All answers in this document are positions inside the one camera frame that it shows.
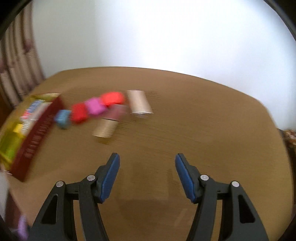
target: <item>brown tabletop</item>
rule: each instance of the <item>brown tabletop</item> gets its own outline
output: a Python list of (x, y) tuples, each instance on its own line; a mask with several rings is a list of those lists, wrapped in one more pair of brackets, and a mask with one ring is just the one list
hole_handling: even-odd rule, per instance
[[(186, 240), (196, 205), (186, 198), (175, 170), (175, 155), (182, 152), (214, 180), (239, 181), (270, 240), (277, 240), (291, 217), (292, 174), (280, 134), (257, 100), (201, 78), (127, 67), (63, 71), (34, 93), (60, 92), (70, 108), (107, 91), (129, 89), (144, 90), (154, 114), (128, 116), (107, 145), (92, 136), (95, 118), (68, 130), (54, 126), (26, 182), (8, 177), (29, 224), (57, 181), (80, 181), (117, 152), (118, 176), (110, 198), (99, 206), (110, 240)], [(78, 240), (83, 240), (77, 201), (74, 206)], [(219, 224), (217, 218), (212, 240)]]

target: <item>metal pin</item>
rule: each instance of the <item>metal pin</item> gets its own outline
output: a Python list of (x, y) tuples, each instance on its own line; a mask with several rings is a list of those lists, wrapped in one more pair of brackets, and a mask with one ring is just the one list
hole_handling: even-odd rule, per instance
[(56, 183), (56, 186), (59, 188), (59, 187), (61, 187), (61, 186), (63, 186), (64, 185), (64, 182), (63, 181), (58, 181), (57, 183)]
[(231, 184), (236, 188), (239, 187), (239, 183), (237, 181), (233, 181)]
[(89, 175), (89, 176), (87, 176), (87, 179), (88, 179), (89, 181), (93, 181), (95, 178), (96, 178), (96, 177), (95, 177), (94, 175)]
[(200, 179), (204, 180), (204, 181), (207, 181), (209, 179), (209, 177), (207, 175), (201, 175)]

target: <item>wall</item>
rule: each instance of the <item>wall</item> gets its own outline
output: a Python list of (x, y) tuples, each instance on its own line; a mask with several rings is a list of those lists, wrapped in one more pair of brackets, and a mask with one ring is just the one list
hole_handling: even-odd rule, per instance
[(135, 66), (190, 74), (260, 100), (296, 128), (296, 44), (259, 0), (35, 0), (46, 77), (73, 68)]

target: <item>red block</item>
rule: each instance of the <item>red block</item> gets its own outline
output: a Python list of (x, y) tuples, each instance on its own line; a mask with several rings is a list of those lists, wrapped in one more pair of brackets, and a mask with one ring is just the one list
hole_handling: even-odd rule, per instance
[(109, 92), (102, 94), (100, 96), (101, 101), (107, 107), (113, 104), (123, 104), (124, 103), (124, 95), (120, 92)]
[(78, 103), (72, 106), (71, 121), (79, 124), (89, 118), (87, 108), (84, 103)]

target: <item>pink block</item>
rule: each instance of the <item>pink block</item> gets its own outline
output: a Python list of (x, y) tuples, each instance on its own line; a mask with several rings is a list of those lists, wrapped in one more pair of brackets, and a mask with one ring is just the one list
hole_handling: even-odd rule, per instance
[(84, 102), (90, 115), (99, 115), (107, 110), (100, 98), (93, 97)]

